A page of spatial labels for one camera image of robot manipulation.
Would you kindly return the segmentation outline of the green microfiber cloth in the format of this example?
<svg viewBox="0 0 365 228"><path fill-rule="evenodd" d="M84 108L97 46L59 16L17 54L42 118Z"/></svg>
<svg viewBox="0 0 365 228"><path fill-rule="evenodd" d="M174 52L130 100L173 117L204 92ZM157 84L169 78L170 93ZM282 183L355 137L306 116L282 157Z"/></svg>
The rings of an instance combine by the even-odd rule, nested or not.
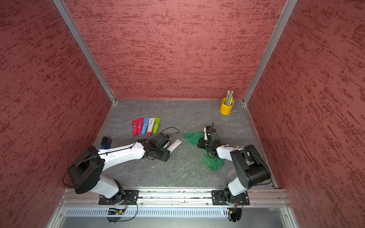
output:
<svg viewBox="0 0 365 228"><path fill-rule="evenodd" d="M198 146L199 140L204 138L203 132L190 132L185 133L183 138L189 142L192 146ZM210 171L216 172L224 166L225 160L213 157L208 154L207 149L203 149L205 155L202 157L202 164L206 166Z"/></svg>

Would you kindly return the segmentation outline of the white tube orange cap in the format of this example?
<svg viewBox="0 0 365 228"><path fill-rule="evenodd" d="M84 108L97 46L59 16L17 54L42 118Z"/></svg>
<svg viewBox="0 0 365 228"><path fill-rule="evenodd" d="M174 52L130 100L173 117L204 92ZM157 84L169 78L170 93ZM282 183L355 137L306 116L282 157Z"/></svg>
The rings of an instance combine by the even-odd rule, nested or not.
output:
<svg viewBox="0 0 365 228"><path fill-rule="evenodd" d="M180 144L182 143L181 140L176 139L168 148L167 150L172 153Z"/></svg>

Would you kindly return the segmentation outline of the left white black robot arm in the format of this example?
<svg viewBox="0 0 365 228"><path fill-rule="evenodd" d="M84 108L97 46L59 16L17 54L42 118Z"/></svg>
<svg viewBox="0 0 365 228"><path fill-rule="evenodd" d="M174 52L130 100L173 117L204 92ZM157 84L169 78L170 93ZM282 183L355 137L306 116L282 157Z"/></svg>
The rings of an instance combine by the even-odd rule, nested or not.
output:
<svg viewBox="0 0 365 228"><path fill-rule="evenodd" d="M142 158L167 161L171 151L168 147L171 140L167 137L156 137L151 140L141 139L126 146L112 149L88 147L67 169L76 194L97 193L106 199L122 200L124 190L121 184L103 175L113 166Z"/></svg>

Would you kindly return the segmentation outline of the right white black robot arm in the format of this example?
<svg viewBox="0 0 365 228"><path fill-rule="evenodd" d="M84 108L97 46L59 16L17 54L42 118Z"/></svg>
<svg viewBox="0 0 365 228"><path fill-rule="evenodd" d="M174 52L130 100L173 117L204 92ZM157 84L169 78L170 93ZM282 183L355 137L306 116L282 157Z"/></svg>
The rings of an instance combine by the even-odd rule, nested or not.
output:
<svg viewBox="0 0 365 228"><path fill-rule="evenodd" d="M222 199L228 204L237 204L249 189L271 180L267 164L253 145L234 147L208 135L199 139L198 148L207 150L213 158L233 163L237 177L221 193Z"/></svg>

